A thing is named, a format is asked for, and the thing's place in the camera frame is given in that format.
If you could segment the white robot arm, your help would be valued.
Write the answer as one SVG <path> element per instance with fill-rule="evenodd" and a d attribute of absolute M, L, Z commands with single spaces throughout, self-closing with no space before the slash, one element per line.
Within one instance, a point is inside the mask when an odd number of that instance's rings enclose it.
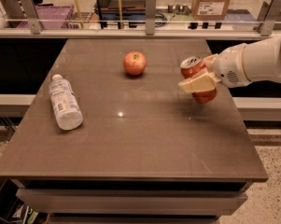
<path fill-rule="evenodd" d="M 242 43 L 203 59 L 192 56 L 180 67 L 192 68 L 199 63 L 206 67 L 194 77 L 178 83 L 186 93 L 212 91 L 218 83 L 228 88 L 244 87 L 259 81 L 281 83 L 281 36 L 251 44 Z"/>

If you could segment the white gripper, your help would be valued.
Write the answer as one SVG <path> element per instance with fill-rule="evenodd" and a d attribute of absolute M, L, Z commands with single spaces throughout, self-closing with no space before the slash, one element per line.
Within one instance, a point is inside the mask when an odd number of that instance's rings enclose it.
<path fill-rule="evenodd" d="M 214 73 L 203 73 L 195 78 L 187 78 L 178 83 L 178 87 L 186 93 L 212 91 L 221 82 L 228 88 L 248 86 L 251 81 L 244 69 L 243 55 L 246 43 L 224 49 L 219 55 L 204 57 L 208 69 L 214 68 Z"/>

